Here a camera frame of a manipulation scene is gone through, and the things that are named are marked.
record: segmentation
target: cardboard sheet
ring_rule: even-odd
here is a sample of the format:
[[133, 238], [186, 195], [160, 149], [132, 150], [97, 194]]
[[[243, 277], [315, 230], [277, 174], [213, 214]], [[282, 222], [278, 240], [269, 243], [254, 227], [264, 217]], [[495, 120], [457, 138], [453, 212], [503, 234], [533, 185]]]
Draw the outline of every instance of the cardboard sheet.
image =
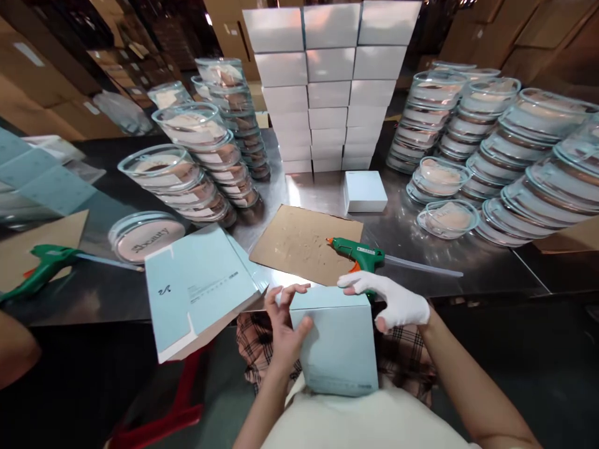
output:
[[250, 254], [250, 260], [325, 286], [354, 263], [326, 242], [343, 237], [359, 242], [364, 225], [320, 212], [281, 205]]
[[[0, 242], [0, 291], [9, 292], [24, 280], [23, 274], [33, 270], [39, 259], [30, 251], [38, 244], [55, 244], [78, 248], [89, 211], [81, 211], [60, 220]], [[52, 280], [63, 278], [71, 267], [62, 269]]]

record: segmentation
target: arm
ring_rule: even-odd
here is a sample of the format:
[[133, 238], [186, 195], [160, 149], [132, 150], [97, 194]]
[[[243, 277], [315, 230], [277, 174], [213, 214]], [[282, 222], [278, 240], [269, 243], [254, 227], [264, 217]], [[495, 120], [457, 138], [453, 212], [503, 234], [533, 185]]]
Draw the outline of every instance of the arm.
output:
[[376, 317], [381, 332], [406, 324], [419, 326], [439, 378], [478, 445], [483, 449], [540, 448], [518, 410], [422, 296], [366, 271], [341, 276], [338, 286], [345, 287], [346, 294], [374, 290], [385, 299], [387, 308]]
[[[294, 331], [291, 328], [289, 306], [295, 293], [305, 293], [308, 287], [309, 284], [294, 284], [285, 290], [277, 287], [266, 295], [266, 311], [273, 325], [273, 358], [233, 449], [259, 449], [283, 414], [289, 374], [300, 357], [301, 344], [313, 326], [312, 319], [305, 317]], [[276, 295], [281, 291], [281, 301], [277, 305]]]

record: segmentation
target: red stool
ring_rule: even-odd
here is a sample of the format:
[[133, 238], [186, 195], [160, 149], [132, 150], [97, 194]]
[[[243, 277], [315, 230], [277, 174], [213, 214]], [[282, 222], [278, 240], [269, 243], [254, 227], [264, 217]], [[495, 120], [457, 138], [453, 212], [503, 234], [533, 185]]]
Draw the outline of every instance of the red stool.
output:
[[108, 449], [140, 449], [171, 433], [200, 422], [204, 404], [191, 405], [190, 393], [200, 366], [200, 357], [211, 347], [212, 343], [209, 343], [185, 359], [183, 373], [177, 385], [175, 401], [166, 416], [131, 430], [125, 429], [125, 420], [123, 419], [117, 425], [106, 447]]

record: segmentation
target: hand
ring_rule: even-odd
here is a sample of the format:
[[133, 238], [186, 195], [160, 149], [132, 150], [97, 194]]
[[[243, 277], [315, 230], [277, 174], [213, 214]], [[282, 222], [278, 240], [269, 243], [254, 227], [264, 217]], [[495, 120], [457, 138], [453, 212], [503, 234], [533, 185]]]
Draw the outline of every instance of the hand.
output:
[[431, 317], [426, 299], [384, 276], [356, 271], [341, 276], [337, 285], [345, 287], [343, 292], [347, 295], [373, 290], [383, 297], [387, 308], [376, 316], [376, 328], [383, 333], [394, 326], [427, 324]]
[[[289, 315], [289, 306], [293, 297], [297, 293], [305, 293], [310, 284], [293, 284], [285, 289], [282, 286], [276, 287], [266, 293], [266, 312], [273, 325], [273, 359], [271, 365], [280, 367], [285, 371], [291, 372], [293, 364], [300, 357], [301, 344], [308, 336], [314, 326], [310, 317], [304, 317], [298, 328], [291, 328], [291, 316]], [[281, 301], [276, 303], [276, 296], [281, 294]]]

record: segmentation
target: stack of white boxes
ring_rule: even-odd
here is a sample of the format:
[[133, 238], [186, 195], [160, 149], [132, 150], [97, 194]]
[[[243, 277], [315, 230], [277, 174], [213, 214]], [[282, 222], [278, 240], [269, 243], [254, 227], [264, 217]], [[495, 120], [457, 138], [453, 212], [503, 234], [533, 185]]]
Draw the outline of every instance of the stack of white boxes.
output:
[[420, 7], [243, 11], [286, 173], [369, 168]]

